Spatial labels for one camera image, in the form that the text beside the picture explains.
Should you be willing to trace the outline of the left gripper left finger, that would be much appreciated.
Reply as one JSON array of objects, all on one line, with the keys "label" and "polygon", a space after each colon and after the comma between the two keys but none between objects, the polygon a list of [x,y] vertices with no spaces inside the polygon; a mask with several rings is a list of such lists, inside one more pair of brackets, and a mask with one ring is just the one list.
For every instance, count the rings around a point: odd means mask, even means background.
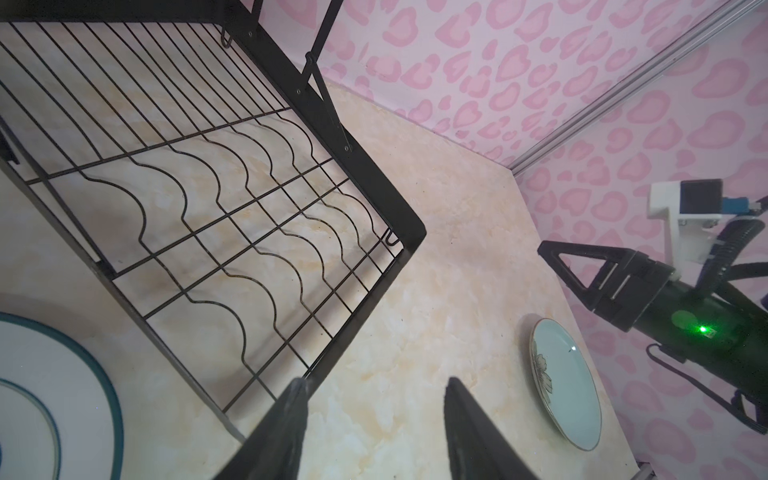
[{"label": "left gripper left finger", "polygon": [[307,380],[294,378],[215,479],[297,479],[308,402]]}]

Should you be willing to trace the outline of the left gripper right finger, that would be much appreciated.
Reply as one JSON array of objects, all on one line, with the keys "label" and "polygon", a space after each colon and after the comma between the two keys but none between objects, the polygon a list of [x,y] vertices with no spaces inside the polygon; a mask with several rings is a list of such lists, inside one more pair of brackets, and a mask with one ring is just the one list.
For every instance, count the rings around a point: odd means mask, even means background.
[{"label": "left gripper right finger", "polygon": [[453,479],[537,479],[457,377],[448,380],[443,415]]}]

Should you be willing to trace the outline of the light green flower plate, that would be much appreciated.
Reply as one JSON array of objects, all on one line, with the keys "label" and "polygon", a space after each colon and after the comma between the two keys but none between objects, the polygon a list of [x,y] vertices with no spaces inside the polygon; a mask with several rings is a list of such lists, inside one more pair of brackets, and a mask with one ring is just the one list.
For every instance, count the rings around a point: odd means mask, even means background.
[{"label": "light green flower plate", "polygon": [[577,449],[596,449],[602,410],[582,351],[558,322],[542,318],[532,329],[529,354],[534,384],[557,430]]}]

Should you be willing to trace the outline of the black wire dish rack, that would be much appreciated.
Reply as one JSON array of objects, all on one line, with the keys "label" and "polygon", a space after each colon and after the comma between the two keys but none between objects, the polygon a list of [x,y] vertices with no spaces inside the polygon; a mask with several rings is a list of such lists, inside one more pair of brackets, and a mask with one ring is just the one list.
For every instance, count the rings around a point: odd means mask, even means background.
[{"label": "black wire dish rack", "polygon": [[237,1],[5,1],[1,169],[244,440],[319,388],[426,236]]}]

